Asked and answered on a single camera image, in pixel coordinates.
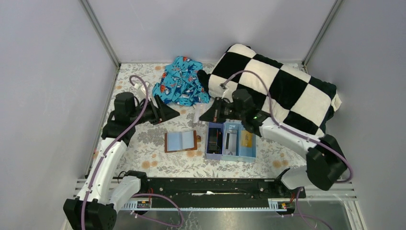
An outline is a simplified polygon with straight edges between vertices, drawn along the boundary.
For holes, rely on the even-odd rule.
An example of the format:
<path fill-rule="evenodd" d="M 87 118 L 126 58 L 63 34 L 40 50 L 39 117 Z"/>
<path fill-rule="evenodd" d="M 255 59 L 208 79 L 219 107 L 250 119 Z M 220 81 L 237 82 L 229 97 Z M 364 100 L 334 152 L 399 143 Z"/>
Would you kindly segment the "brown leather card holder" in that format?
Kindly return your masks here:
<path fill-rule="evenodd" d="M 196 130 L 169 132 L 165 134 L 165 153 L 197 150 L 197 148 Z"/>

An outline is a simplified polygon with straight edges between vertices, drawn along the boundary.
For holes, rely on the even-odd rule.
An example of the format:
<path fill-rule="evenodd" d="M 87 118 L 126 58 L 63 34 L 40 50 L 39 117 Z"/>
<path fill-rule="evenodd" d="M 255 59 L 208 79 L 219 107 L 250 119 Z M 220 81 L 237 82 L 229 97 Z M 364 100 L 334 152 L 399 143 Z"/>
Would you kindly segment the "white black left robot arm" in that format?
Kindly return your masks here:
<path fill-rule="evenodd" d="M 133 195 L 141 192 L 145 196 L 150 192 L 145 172 L 126 172 L 111 190 L 113 174 L 135 134 L 136 125 L 144 122 L 157 125 L 179 115 L 159 96 L 139 101 L 131 92 L 116 95 L 114 110 L 102 129 L 101 152 L 76 198 L 67 199 L 63 206 L 72 229 L 111 230 L 119 210 Z"/>

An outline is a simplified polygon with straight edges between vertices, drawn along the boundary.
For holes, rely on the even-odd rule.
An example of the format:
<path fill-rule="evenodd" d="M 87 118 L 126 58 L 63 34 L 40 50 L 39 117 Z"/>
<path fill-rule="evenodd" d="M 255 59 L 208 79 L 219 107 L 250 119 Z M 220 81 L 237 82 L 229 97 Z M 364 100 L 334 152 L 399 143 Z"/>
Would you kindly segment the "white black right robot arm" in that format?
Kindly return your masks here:
<path fill-rule="evenodd" d="M 212 106 L 200 115 L 199 120 L 224 123 L 226 120 L 240 121 L 244 129 L 259 137 L 270 139 L 299 154 L 306 165 L 287 169 L 279 175 L 285 187 L 295 190 L 314 185 L 327 191 L 340 182 L 342 174 L 350 169 L 348 161 L 331 135 L 318 138 L 296 128 L 279 123 L 270 113 L 258 109 L 247 90 L 232 93 L 233 101 L 216 97 Z"/>

